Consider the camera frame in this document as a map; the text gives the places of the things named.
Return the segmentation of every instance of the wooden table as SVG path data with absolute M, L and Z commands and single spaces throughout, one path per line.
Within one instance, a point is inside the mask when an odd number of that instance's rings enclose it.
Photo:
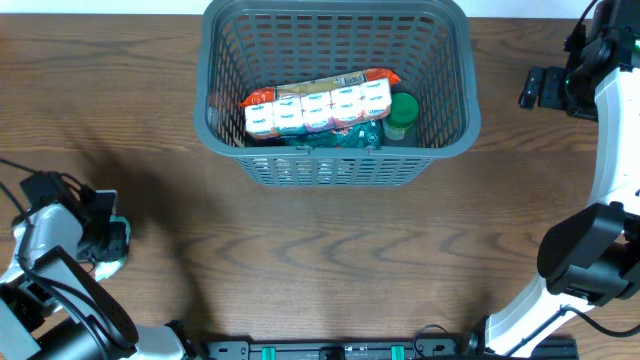
M 522 290 L 546 230 L 584 207 L 597 141 L 594 123 L 516 104 L 531 66 L 564 64 L 574 21 L 471 24 L 482 133 L 406 187 L 268 189 L 207 150 L 192 126 L 196 16 L 1 16 L 0 152 L 120 192 L 131 257 L 103 286 L 137 323 L 256 340 L 467 331 Z M 0 168 L 16 192 L 24 176 Z M 3 265 L 15 214 L 0 201 Z M 627 329 L 638 306 L 592 315 Z M 579 320 L 559 333 L 583 359 L 640 351 Z

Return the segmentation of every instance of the wire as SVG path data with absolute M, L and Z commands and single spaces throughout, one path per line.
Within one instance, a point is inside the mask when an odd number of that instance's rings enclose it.
M 587 6 L 587 9 L 582 13 L 582 16 L 580 17 L 580 20 L 578 20 L 576 27 L 573 28 L 573 32 L 571 33 L 571 36 L 578 33 L 578 30 L 580 29 L 580 25 L 582 25 L 582 23 L 584 22 L 584 19 L 587 17 L 587 14 L 589 14 L 589 11 L 591 11 L 591 8 L 593 7 L 593 5 L 595 5 L 598 1 L 599 0 L 593 0 L 591 1 L 591 4 Z
M 535 339 L 538 335 L 540 335 L 540 333 L 542 333 L 544 331 L 544 329 L 546 329 L 549 326 L 551 326 L 551 324 L 553 324 L 556 320 L 558 320 L 558 318 L 563 317 L 565 315 L 565 313 L 566 313 L 566 311 L 563 311 L 562 308 L 560 310 L 558 310 L 549 319 L 547 319 L 545 322 L 543 322 L 542 325 L 538 326 L 537 329 L 535 329 L 531 334 L 529 334 L 529 336 L 527 336 L 526 338 L 522 339 L 522 341 L 520 341 L 520 343 L 518 345 L 514 346 L 511 350 L 509 350 L 505 354 L 505 356 L 510 357 L 513 354 L 515 354 L 523 346 L 527 345 L 529 342 L 531 342 L 533 339 Z
M 0 158 L 0 163 L 3 163 L 5 165 L 9 165 L 9 166 L 13 166 L 16 169 L 20 169 L 20 170 L 23 170 L 23 171 L 26 171 L 26 172 L 30 172 L 30 173 L 38 172 L 38 171 L 36 171 L 34 169 L 28 168 L 28 167 L 26 167 L 24 165 L 16 164 L 13 161 L 9 161 L 9 160 L 3 159 L 3 158 Z
M 35 274 L 35 273 L 34 273 L 33 271 L 31 271 L 30 269 L 28 269 L 28 271 L 31 273 L 31 274 L 30 274 L 30 276 L 31 276 L 31 277 L 36 277 L 36 278 L 37 278 L 37 280 L 38 280 L 38 281 L 40 281 L 40 283 L 36 283 L 37 285 L 41 286 L 42 288 L 45 288 L 45 287 L 42 285 L 42 283 L 44 283 L 44 284 L 46 284 L 46 286 L 48 286 L 48 287 L 49 287 L 49 289 L 50 289 L 50 290 L 53 290 L 53 291 L 54 291 L 54 293 L 57 293 L 57 294 L 58 294 L 58 296 L 54 296 L 54 297 L 55 297 L 58 301 L 60 301 L 60 298 L 63 298 L 65 301 L 68 301 L 68 299 L 67 299 L 64 295 L 62 295 L 61 293 L 59 293 L 58 291 L 56 291 L 56 290 L 55 290 L 55 289 L 53 289 L 53 288 L 57 288 L 57 289 L 60 289 L 60 290 L 66 291 L 66 292 L 68 292 L 68 293 L 71 293 L 72 295 L 74 295 L 75 297 L 77 297 L 78 299 L 80 299 L 80 301 L 82 301 L 83 303 L 87 304 L 87 306 L 91 307 L 91 308 L 92 308 L 96 313 L 98 313 L 98 315 L 100 316 L 100 318 L 102 318 L 102 320 L 103 320 L 106 324 L 108 324 L 108 323 L 109 323 L 109 320 L 108 320 L 108 318 L 107 318 L 107 315 L 104 313 L 104 311 L 103 311 L 103 310 L 102 310 L 102 309 L 101 309 L 101 308 L 100 308 L 100 307 L 99 307 L 99 306 L 98 306 L 98 305 L 97 305 L 97 304 L 96 304 L 96 303 L 95 303 L 95 302 L 94 302 L 90 297 L 88 297 L 87 295 L 83 294 L 82 292 L 78 291 L 77 289 L 75 289 L 75 288 L 73 288 L 73 287 L 71 287 L 71 286 L 69 286 L 69 285 L 66 285 L 66 284 L 60 283 L 60 282 L 58 282 L 58 281 L 55 281 L 55 280 L 52 280 L 52 279 L 49 279 L 49 278 L 45 278 L 45 277 L 42 277 L 42 276 L 40 276 L 40 275 L 38 275 L 38 274 Z M 77 307 L 76 307 L 73 303 L 68 302 L 68 303 L 67 303 L 67 305 L 65 305 L 65 304 L 63 304 L 63 305 L 64 305 L 65 307 L 67 307 L 67 308 L 69 308 L 69 307 L 73 307 L 73 308 L 75 308 L 78 312 L 77 312 L 77 313 L 74 313 L 74 315 L 76 315 L 78 318 L 80 318 L 80 319 L 82 319 L 82 318 L 87 319 L 87 317 L 85 317 L 85 316 L 82 314 L 82 312 L 80 312 L 80 311 L 79 311 L 79 309 L 77 309 Z M 94 323 L 94 324 L 93 324 L 93 326 L 94 326 L 94 327 L 95 327 L 95 326 L 100 326 L 100 324 Z M 112 335 L 111 335 L 107 330 L 104 330 L 104 331 L 103 331 L 103 334 L 104 334 L 104 336 L 105 336 L 109 341 L 111 341 L 111 342 L 112 342 L 112 343 L 114 343 L 116 346 L 120 347 L 121 349 L 123 349 L 123 350 L 128 350 L 128 349 L 129 349 L 126 345 L 120 344 L 116 339 L 114 339 L 114 338 L 113 338 L 113 336 L 112 336 Z M 99 345 L 99 346 L 104 346 L 104 342 L 102 342 L 102 340 L 101 340 L 99 337 L 94 338 L 94 339 L 97 339 L 97 340 L 96 340 L 96 342 L 98 343 L 98 345 Z
M 69 184 L 68 182 L 64 182 L 65 185 L 67 185 L 69 187 L 69 189 L 73 190 L 76 195 L 78 195 L 78 199 L 81 198 L 82 196 L 82 190 L 78 189 L 76 186 Z
M 32 272 L 26 266 L 26 264 L 24 264 L 24 259 L 18 261 L 18 264 L 20 265 L 20 268 L 22 269 L 22 271 L 24 271 L 25 275 L 27 275 L 27 277 L 31 279 L 31 281 L 33 281 L 36 285 L 40 286 L 42 289 L 50 293 L 60 304 L 62 304 L 62 306 L 65 307 L 65 309 L 67 309 L 67 311 L 69 311 L 71 314 L 73 314 L 75 317 L 78 318 L 78 320 L 87 329 L 87 331 L 89 332 L 93 340 L 96 342 L 96 344 L 98 344 L 102 358 L 105 360 L 110 360 L 111 357 L 109 356 L 109 350 L 107 349 L 107 345 L 105 345 L 104 341 L 102 341 L 102 338 L 100 337 L 100 333 L 96 329 L 97 327 L 97 324 L 95 323 L 96 320 L 88 319 L 86 316 L 84 316 L 84 314 L 82 314 L 80 309 L 78 309 L 78 307 L 75 306 L 75 304 L 69 301 L 69 299 L 67 299 L 64 295 L 62 295 L 58 290 L 50 286 L 48 282 L 50 282 L 51 280 L 47 278 L 43 278 L 35 274 L 34 272 Z
M 417 354 L 422 356 L 423 358 L 426 358 L 426 356 L 422 353 L 422 350 L 418 350 L 417 342 L 418 342 L 418 336 L 420 336 L 420 334 L 422 334 L 423 331 L 427 330 L 427 329 L 440 329 L 442 331 L 444 331 L 445 333 L 449 333 L 445 328 L 443 328 L 442 326 L 438 325 L 438 324 L 429 324 L 429 325 L 425 325 L 422 328 L 420 328 L 420 330 L 418 330 L 418 332 L 416 332 L 416 335 L 413 337 L 413 351 Z
M 564 312 L 571 311 L 571 312 L 575 313 L 576 315 L 581 317 L 582 320 L 584 320 L 587 324 L 591 325 L 592 328 L 594 328 L 594 329 L 598 330 L 599 332 L 603 333 L 604 335 L 607 335 L 607 336 L 610 336 L 610 337 L 628 338 L 628 337 L 632 337 L 632 336 L 640 334 L 640 325 L 634 327 L 631 330 L 627 330 L 627 331 L 613 331 L 613 330 L 609 330 L 609 329 L 605 328 L 604 326 L 598 324 L 595 320 L 593 320 L 592 318 L 588 317 L 585 313 L 581 312 L 580 310 L 574 309 L 571 306 L 565 306 L 565 307 L 562 308 L 562 310 Z
M 18 199 L 16 199 L 16 197 L 13 196 L 11 191 L 9 191 L 9 189 L 2 183 L 2 181 L 0 181 L 0 189 L 2 189 L 2 191 L 7 195 L 9 200 L 11 200 L 13 205 L 18 209 L 18 212 L 20 212 L 20 216 L 24 218 L 24 221 L 27 223 L 27 225 L 33 226 L 31 219 L 29 219 L 29 216 L 27 216 L 26 210 L 22 207 Z
M 73 177 L 73 176 L 72 176 L 72 175 L 70 175 L 70 174 L 62 173 L 62 174 L 60 174 L 60 176 L 61 176 L 61 177 L 64 177 L 64 178 L 67 178 L 67 179 L 69 179 L 69 180 L 71 180 L 71 181 L 73 181 L 74 183 L 76 183 L 76 184 L 77 184 L 78 186 L 80 186 L 80 187 L 82 187 L 82 185 L 84 185 L 83 183 L 81 183 L 81 182 L 80 182 L 80 180 L 76 179 L 75 177 Z

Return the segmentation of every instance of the black cable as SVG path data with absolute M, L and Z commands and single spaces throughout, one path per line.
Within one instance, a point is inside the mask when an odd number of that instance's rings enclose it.
M 23 170 L 23 171 L 26 171 L 26 172 L 30 172 L 30 173 L 38 172 L 37 170 L 28 168 L 28 167 L 26 167 L 24 165 L 16 164 L 13 161 L 9 161 L 9 160 L 3 159 L 3 158 L 0 158 L 0 163 L 3 163 L 5 165 L 9 165 L 9 166 L 13 166 L 16 169 L 20 169 L 20 170 Z
M 538 328 L 535 329 L 529 336 L 522 339 L 518 345 L 514 346 L 511 350 L 509 350 L 505 354 L 505 356 L 511 357 L 513 354 L 516 353 L 516 351 L 520 350 L 523 346 L 527 345 L 529 342 L 535 339 L 538 335 L 540 335 L 540 333 L 542 333 L 544 329 L 551 326 L 551 324 L 553 324 L 554 321 L 558 320 L 558 318 L 563 317 L 565 313 L 566 311 L 563 311 L 562 309 L 558 310 L 549 319 L 547 319 L 547 321 L 543 322 L 542 325 L 538 326 Z
M 49 286 L 49 287 L 51 287 L 51 288 L 56 288 L 56 289 L 59 289 L 59 290 L 66 291 L 66 292 L 68 292 L 68 293 L 71 293 L 73 296 L 77 297 L 78 299 L 80 299 L 80 301 L 82 301 L 83 303 L 87 304 L 90 308 L 92 308 L 95 312 L 97 312 L 97 313 L 98 313 L 98 315 L 102 318 L 102 320 L 103 320 L 106 324 L 108 324 L 108 323 L 109 323 L 109 320 L 108 320 L 108 318 L 107 318 L 107 315 L 104 313 L 104 311 L 102 311 L 102 309 L 101 309 L 100 307 L 98 307 L 98 305 L 97 305 L 97 304 L 96 304 L 96 303 L 95 303 L 95 302 L 94 302 L 90 297 L 88 297 L 88 296 L 87 296 L 87 295 L 85 295 L 84 293 L 82 293 L 82 292 L 78 291 L 77 289 L 75 289 L 75 288 L 73 288 L 73 287 L 71 287 L 71 286 L 69 286 L 69 285 L 67 285 L 67 284 L 63 284 L 63 283 L 60 283 L 60 282 L 58 282 L 58 281 L 55 281 L 55 280 L 52 280 L 52 279 L 45 278 L 45 277 L 42 277 L 42 276 L 40 276 L 40 275 L 37 275 L 37 274 L 33 273 L 33 271 L 31 271 L 31 269 L 29 269 L 29 272 L 31 273 L 31 275 L 32 275 L 32 276 L 37 277 L 39 281 L 41 281 L 41 282 L 45 283 L 47 286 Z M 118 343 L 118 341 L 116 341 L 116 340 L 113 338 L 113 336 L 112 336 L 111 334 L 109 334 L 108 330 L 106 330 L 106 329 L 105 329 L 105 330 L 103 331 L 103 334 L 104 334 L 104 336 L 105 336 L 107 339 L 109 339 L 109 341 L 111 341 L 112 343 L 114 343 L 115 345 L 117 345 L 118 347 L 120 347 L 121 349 L 123 349 L 123 350 L 127 350 L 127 349 L 128 349 L 128 347 L 127 347 L 127 346 L 124 346 L 123 344 Z
M 69 189 L 73 190 L 76 195 L 78 195 L 78 199 L 82 196 L 82 190 L 78 189 L 76 186 L 69 184 L 68 182 L 64 182 L 65 185 L 69 187 Z
M 416 343 L 418 342 L 418 336 L 420 336 L 420 334 L 422 334 L 423 331 L 427 330 L 427 329 L 440 329 L 442 331 L 444 331 L 445 333 L 449 333 L 445 328 L 443 328 L 442 326 L 438 325 L 438 324 L 429 324 L 429 325 L 425 325 L 422 328 L 420 328 L 420 330 L 418 330 L 418 332 L 416 332 L 416 335 L 413 337 L 413 351 L 416 353 L 416 358 L 418 357 L 417 355 L 422 356 L 423 358 L 426 358 L 426 356 L 422 353 L 422 350 L 418 350 L 418 347 L 416 346 Z
M 75 177 L 73 177 L 70 174 L 62 173 L 62 174 L 60 174 L 60 177 L 67 178 L 67 179 L 73 181 L 74 183 L 76 183 L 80 187 L 82 187 L 82 185 L 84 185 L 83 183 L 80 182 L 80 180 L 76 179 Z
M 582 25 L 582 23 L 584 22 L 584 19 L 587 17 L 587 14 L 589 14 L 589 11 L 591 11 L 591 8 L 597 2 L 598 2 L 598 0 L 593 0 L 593 1 L 591 1 L 591 4 L 589 4 L 589 6 L 587 6 L 587 9 L 582 13 L 582 16 L 580 17 L 580 20 L 578 20 L 578 23 L 576 24 L 576 27 L 573 28 L 573 32 L 571 33 L 571 36 L 574 36 L 575 34 L 578 33 L 578 30 L 580 29 L 580 25 Z
M 29 219 L 29 216 L 27 216 L 27 211 L 22 207 L 22 204 L 20 204 L 18 199 L 16 199 L 16 197 L 13 196 L 11 191 L 9 191 L 9 189 L 2 183 L 2 181 L 0 181 L 0 189 L 2 190 L 2 192 L 4 192 L 7 195 L 9 200 L 11 200 L 13 205 L 18 209 L 18 212 L 20 212 L 20 216 L 24 218 L 24 221 L 27 223 L 27 225 L 33 226 L 31 219 Z
M 67 311 L 69 311 L 71 314 L 73 314 L 74 316 L 76 316 L 78 318 L 80 323 L 82 323 L 82 325 L 85 327 L 85 329 L 87 329 L 87 331 L 89 332 L 89 335 L 91 335 L 91 337 L 96 342 L 96 344 L 98 344 L 98 347 L 100 348 L 100 354 L 102 355 L 102 358 L 105 359 L 105 360 L 110 360 L 111 357 L 109 356 L 109 350 L 107 349 L 107 345 L 105 345 L 104 341 L 102 341 L 102 338 L 100 337 L 99 331 L 96 329 L 97 324 L 94 322 L 95 319 L 93 319 L 93 321 L 91 321 L 86 316 L 84 316 L 84 314 L 82 314 L 80 309 L 78 309 L 78 307 L 75 306 L 75 304 L 73 304 L 71 301 L 69 301 L 69 299 L 67 299 L 64 295 L 62 295 L 58 290 L 56 290 L 55 288 L 53 288 L 52 286 L 50 286 L 48 284 L 48 282 L 51 281 L 50 279 L 43 278 L 43 277 L 35 274 L 34 272 L 32 272 L 27 267 L 27 265 L 24 264 L 24 259 L 21 260 L 21 261 L 18 261 L 18 264 L 20 265 L 20 268 L 22 269 L 22 271 L 24 271 L 25 275 L 31 281 L 33 281 L 36 285 L 40 286 L 43 290 L 45 290 L 46 292 L 51 294 L 60 304 L 62 304 L 62 306 L 64 306 L 64 308 Z
M 598 324 L 595 320 L 593 320 L 592 318 L 588 317 L 585 313 L 581 312 L 580 310 L 577 310 L 571 306 L 565 306 L 562 308 L 562 310 L 564 312 L 567 311 L 571 311 L 573 313 L 575 313 L 576 315 L 578 315 L 579 317 L 582 318 L 582 320 L 586 321 L 587 324 L 591 325 L 592 328 L 598 330 L 599 332 L 603 333 L 604 335 L 610 336 L 610 337 L 614 337 L 614 338 L 628 338 L 628 337 L 632 337 L 635 335 L 640 334 L 640 325 L 634 327 L 633 329 L 627 330 L 627 331 L 613 331 L 613 330 L 609 330 L 607 328 L 605 328 L 604 326 Z

